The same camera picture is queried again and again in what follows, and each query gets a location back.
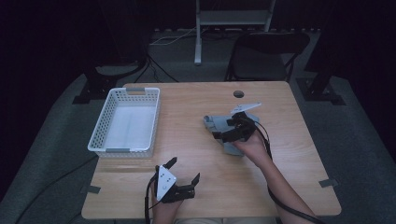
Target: wire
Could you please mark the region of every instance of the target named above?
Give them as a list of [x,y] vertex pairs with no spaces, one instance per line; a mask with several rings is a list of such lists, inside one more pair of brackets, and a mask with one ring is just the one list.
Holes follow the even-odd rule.
[[147,65],[146,65],[146,67],[145,67],[145,70],[143,70],[143,71],[140,73],[140,75],[134,80],[134,83],[136,83],[137,80],[139,80],[139,78],[141,78],[141,77],[143,76],[143,74],[146,72],[146,70],[148,70],[150,63],[151,63],[151,61],[150,61],[150,59],[148,59]]
[[51,187],[52,185],[56,184],[58,181],[60,181],[61,179],[65,178],[66,176],[72,174],[73,172],[75,172],[76,170],[78,170],[79,168],[85,166],[86,164],[88,164],[90,161],[93,161],[93,159],[97,158],[98,156],[95,155],[92,158],[90,158],[89,160],[83,162],[80,166],[74,168],[73,170],[67,172],[64,175],[61,175],[60,177],[58,177],[57,179],[55,179],[54,181],[50,182],[46,187],[44,187],[34,198],[32,201],[30,201],[28,203],[28,205],[25,207],[25,209],[23,210],[23,212],[20,214],[20,216],[18,217],[17,221],[15,223],[19,223],[21,221],[21,219],[23,218],[24,214],[26,213],[27,210],[29,210],[29,208],[35,203],[35,200],[37,200],[38,197],[40,197],[49,187]]
[[178,82],[174,77],[172,77],[171,75],[169,75],[159,64],[157,64],[154,59],[151,58],[151,56],[148,54],[148,57],[150,59],[151,62],[154,62],[161,70],[163,70],[163,72],[169,76],[170,78],[172,78],[175,82]]
[[155,172],[155,175],[150,179],[150,181],[148,182],[148,186],[146,188],[146,196],[145,196],[145,221],[146,221],[146,224],[150,224],[150,221],[149,221],[149,209],[154,207],[155,205],[157,205],[159,203],[158,202],[158,203],[154,204],[153,206],[151,206],[149,208],[149,188],[150,188],[152,182],[154,182],[154,180],[157,178],[157,175],[158,175],[158,173]]
[[[262,133],[262,130],[260,130],[260,128],[257,127],[257,126],[255,125],[255,129],[256,129],[256,130],[259,132],[259,134],[262,136],[262,139],[263,139],[263,141],[264,141],[265,147],[266,147],[266,149],[267,149],[267,153],[268,153],[269,157],[272,159],[272,153],[271,153],[271,148],[270,148],[270,140],[269,140],[268,132],[265,130],[265,128],[264,128],[258,121],[254,121],[254,122],[257,123],[257,124],[259,124],[259,125],[264,129],[264,131],[265,131],[265,133],[266,133],[266,135],[267,135],[267,138],[265,138],[264,134]],[[312,223],[324,224],[323,221],[317,219],[316,217],[311,217],[311,216],[309,216],[308,214],[302,213],[302,212],[297,211],[297,210],[295,210],[295,209],[293,209],[293,208],[291,208],[291,207],[288,207],[287,205],[285,205],[284,203],[282,203],[282,202],[274,195],[274,193],[270,190],[269,187],[267,187],[267,188],[268,188],[268,193],[269,193],[271,199],[272,199],[279,207],[283,208],[285,211],[288,211],[288,212],[294,214],[295,216],[301,217],[301,218],[303,218],[303,219],[305,219],[305,220],[308,220],[308,221],[310,221],[310,222],[312,222]]]
[[[179,39],[181,39],[181,38],[183,38],[183,37],[186,37],[189,33],[191,33],[192,31],[194,31],[195,29],[196,29],[196,27],[190,29],[190,30],[189,30],[186,34],[184,34],[184,35],[179,35],[179,36],[164,36],[164,37],[159,38],[158,40],[152,42],[150,45],[161,45],[161,46],[164,46],[164,45],[173,44],[173,43],[175,43],[176,41],[178,41]],[[157,42],[159,42],[159,41],[161,41],[161,40],[163,40],[163,39],[169,39],[169,38],[175,38],[175,40],[173,40],[173,41],[171,41],[171,42],[169,42],[169,43],[157,44]]]
[[79,212],[78,214],[76,214],[75,216],[73,216],[72,219],[70,219],[70,221],[67,222],[67,224],[73,223],[74,221],[76,221],[76,219],[77,219],[78,217],[81,217],[81,212]]

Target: dark floor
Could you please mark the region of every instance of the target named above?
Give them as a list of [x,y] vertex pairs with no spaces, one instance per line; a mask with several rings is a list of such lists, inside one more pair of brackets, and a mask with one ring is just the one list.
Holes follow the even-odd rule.
[[[187,31],[156,34],[182,35]],[[319,34],[310,34],[310,46],[294,68],[291,89],[314,139],[318,153],[342,206],[326,223],[396,222],[396,166],[372,123],[345,79],[332,77],[331,85],[346,105],[304,100],[295,78],[314,77],[304,66]],[[206,36],[203,63],[196,66],[194,38],[169,45],[152,45],[149,55],[180,82],[222,81],[234,37],[213,40]],[[119,73],[130,67],[103,67],[103,73]],[[117,86],[134,82],[139,73],[119,80]],[[85,83],[76,79],[49,112],[34,144],[7,195],[0,204],[1,223],[143,223],[142,220],[86,220],[80,215],[97,159],[87,144],[104,100],[73,105]],[[138,82],[173,82],[153,65]]]

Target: black cable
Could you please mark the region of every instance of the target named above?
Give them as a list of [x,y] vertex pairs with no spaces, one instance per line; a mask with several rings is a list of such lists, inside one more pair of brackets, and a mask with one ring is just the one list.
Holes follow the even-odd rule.
[[[264,128],[258,121],[255,121],[255,123],[259,124],[259,125],[264,129],[264,131],[265,131],[265,133],[266,133],[266,135],[267,135],[267,138],[265,138],[264,134],[262,133],[262,130],[260,130],[260,128],[257,127],[257,126],[255,125],[255,129],[259,132],[260,136],[262,137],[262,139],[263,139],[263,141],[264,141],[264,144],[265,144],[265,147],[266,147],[266,150],[267,150],[267,153],[268,153],[269,157],[272,159],[272,153],[271,153],[271,148],[270,148],[270,140],[269,140],[268,132],[265,130],[265,128]],[[317,219],[316,217],[311,217],[311,216],[309,216],[308,214],[302,213],[302,212],[297,211],[297,210],[295,210],[295,209],[293,209],[293,208],[291,208],[291,207],[288,207],[287,205],[285,205],[284,203],[282,203],[282,202],[274,195],[274,193],[270,190],[269,187],[267,187],[267,188],[268,188],[268,193],[269,193],[271,199],[272,199],[279,207],[281,207],[281,208],[284,209],[285,211],[290,212],[290,213],[294,214],[295,216],[301,217],[301,218],[303,218],[303,219],[305,219],[305,220],[308,220],[308,221],[310,221],[310,222],[312,222],[312,223],[316,223],[316,224],[325,224],[323,221]]]
[[143,74],[146,72],[146,70],[148,70],[150,63],[151,63],[151,61],[148,60],[145,70],[143,70],[143,71],[140,73],[140,75],[134,80],[134,83],[136,83],[137,80],[139,80],[139,78],[141,78],[141,77],[143,76]]
[[157,205],[157,203],[156,203],[156,204],[154,204],[153,206],[151,206],[149,208],[149,188],[150,188],[152,182],[154,182],[154,180],[157,178],[157,175],[158,174],[156,172],[155,175],[148,182],[148,186],[146,188],[146,196],[145,196],[145,221],[146,221],[146,224],[150,224],[150,221],[149,221],[149,209],[154,207],[155,205]]
[[97,158],[98,156],[95,155],[92,158],[90,158],[89,160],[85,161],[84,163],[82,163],[80,166],[74,168],[73,170],[67,172],[64,175],[61,175],[60,177],[58,177],[57,179],[55,179],[54,181],[50,182],[46,187],[44,187],[34,198],[32,201],[30,201],[28,203],[28,205],[25,207],[25,209],[22,211],[22,213],[20,214],[20,216],[18,217],[17,221],[15,222],[16,224],[18,224],[22,217],[24,216],[24,214],[26,213],[27,210],[29,210],[29,208],[35,203],[35,200],[37,200],[38,197],[40,197],[49,187],[51,187],[52,185],[56,184],[58,181],[60,181],[61,179],[65,178],[66,176],[72,174],[73,172],[75,172],[76,170],[78,170],[79,168],[83,167],[84,165],[88,164],[90,161],[93,161],[93,159]]
[[170,78],[172,78],[175,82],[178,82],[174,77],[172,77],[171,75],[169,75],[159,64],[157,64],[154,59],[151,58],[151,56],[148,54],[148,57],[150,58],[151,61],[153,61],[161,70],[163,70],[163,72],[169,76]]
[[67,222],[67,224],[73,223],[78,217],[81,217],[81,212],[73,216],[72,219],[70,219],[70,221]]

